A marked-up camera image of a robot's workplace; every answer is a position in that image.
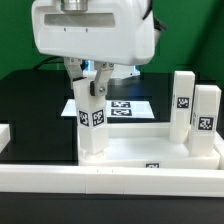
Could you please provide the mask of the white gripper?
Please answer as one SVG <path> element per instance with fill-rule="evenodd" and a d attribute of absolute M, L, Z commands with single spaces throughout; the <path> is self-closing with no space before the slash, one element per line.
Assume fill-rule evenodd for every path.
<path fill-rule="evenodd" d="M 90 94 L 106 96 L 114 64 L 142 65 L 154 56 L 149 5 L 150 0 L 88 0 L 86 11 L 67 12 L 61 0 L 35 0 L 35 44 L 43 54 L 65 57 L 70 83 L 83 78 L 85 60 L 95 61 L 97 73 L 90 82 Z"/>

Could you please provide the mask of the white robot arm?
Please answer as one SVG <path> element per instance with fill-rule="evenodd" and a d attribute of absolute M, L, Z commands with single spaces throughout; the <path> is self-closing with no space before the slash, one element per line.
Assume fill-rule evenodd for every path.
<path fill-rule="evenodd" d="M 143 65 L 155 53 L 153 0 L 35 0 L 32 26 L 39 52 L 91 60 L 91 94 L 107 92 L 116 64 Z"/>

